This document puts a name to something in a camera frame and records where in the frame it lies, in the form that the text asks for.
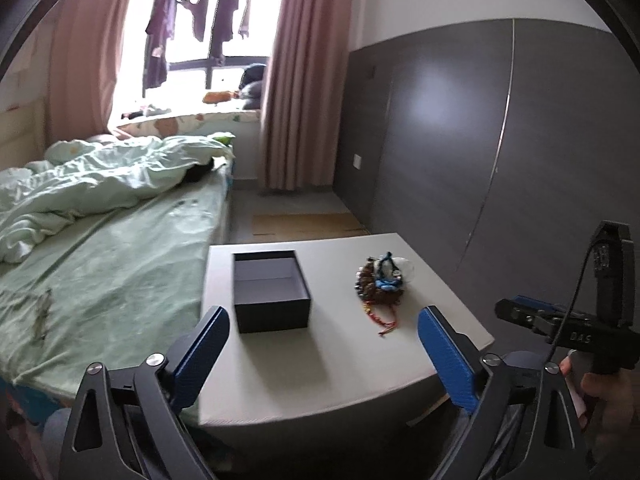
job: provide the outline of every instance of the table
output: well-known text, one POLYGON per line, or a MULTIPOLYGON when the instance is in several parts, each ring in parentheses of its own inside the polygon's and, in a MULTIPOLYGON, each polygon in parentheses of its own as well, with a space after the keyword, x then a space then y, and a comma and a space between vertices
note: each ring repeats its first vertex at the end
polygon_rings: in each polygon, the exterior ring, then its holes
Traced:
POLYGON ((493 338, 398 234, 211 246, 202 302, 227 309, 228 342, 198 400, 201 426, 261 457, 378 438, 443 395, 417 335, 417 315, 435 304, 479 349, 493 338), (235 253, 295 250, 312 306, 302 330, 238 333, 232 300, 235 253), (398 328, 380 337, 354 291, 368 256, 391 251, 414 263, 398 328))

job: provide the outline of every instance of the screw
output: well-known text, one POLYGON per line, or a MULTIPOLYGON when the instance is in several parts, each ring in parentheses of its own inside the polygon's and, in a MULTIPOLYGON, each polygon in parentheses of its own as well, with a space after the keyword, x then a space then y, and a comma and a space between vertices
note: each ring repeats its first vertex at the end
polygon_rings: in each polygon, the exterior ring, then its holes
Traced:
POLYGON ((553 375, 560 373, 560 367, 556 363, 547 363, 545 370, 553 375))
POLYGON ((90 365, 88 365, 88 367, 86 368, 86 372, 89 375, 95 375, 97 374, 100 370, 102 370, 102 363, 91 363, 90 365))
POLYGON ((162 354, 151 354, 146 358, 146 364, 149 366, 158 366, 162 361, 164 361, 164 356, 162 354))
POLYGON ((482 362, 487 366, 499 366, 502 362, 496 354, 487 354, 482 358, 482 362))

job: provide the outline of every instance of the black box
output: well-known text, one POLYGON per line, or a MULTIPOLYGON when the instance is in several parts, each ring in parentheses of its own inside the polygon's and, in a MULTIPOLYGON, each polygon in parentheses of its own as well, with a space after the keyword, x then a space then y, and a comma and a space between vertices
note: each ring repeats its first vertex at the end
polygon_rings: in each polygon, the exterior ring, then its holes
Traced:
POLYGON ((296 251, 235 254, 233 277, 241 334, 308 326, 311 294, 296 251))

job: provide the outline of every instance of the hand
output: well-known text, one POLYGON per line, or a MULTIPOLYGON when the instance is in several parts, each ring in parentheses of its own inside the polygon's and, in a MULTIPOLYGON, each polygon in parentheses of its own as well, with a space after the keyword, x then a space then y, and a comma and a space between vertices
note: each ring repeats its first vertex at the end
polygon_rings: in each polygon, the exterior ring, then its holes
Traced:
MULTIPOLYGON (((571 359, 566 357, 560 363, 560 370, 566 377, 571 371, 571 359)), ((597 428, 595 443, 591 452, 599 462, 620 442, 627 432, 634 416, 634 398, 631 380, 627 370, 616 374, 597 375, 587 373, 582 377, 580 387, 585 394, 605 402, 602 412, 602 424, 597 428)), ((586 416, 580 418, 580 426, 587 424, 586 416)))

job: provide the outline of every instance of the curtain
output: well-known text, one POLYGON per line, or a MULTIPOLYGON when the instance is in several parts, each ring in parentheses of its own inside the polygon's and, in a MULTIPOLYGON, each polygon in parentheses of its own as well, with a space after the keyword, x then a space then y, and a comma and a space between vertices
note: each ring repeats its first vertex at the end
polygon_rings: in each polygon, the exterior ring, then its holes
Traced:
POLYGON ((129 0, 61 0, 51 46, 49 143, 108 132, 129 0))
POLYGON ((282 0, 262 103, 262 187, 332 183, 350 21, 351 0, 282 0))

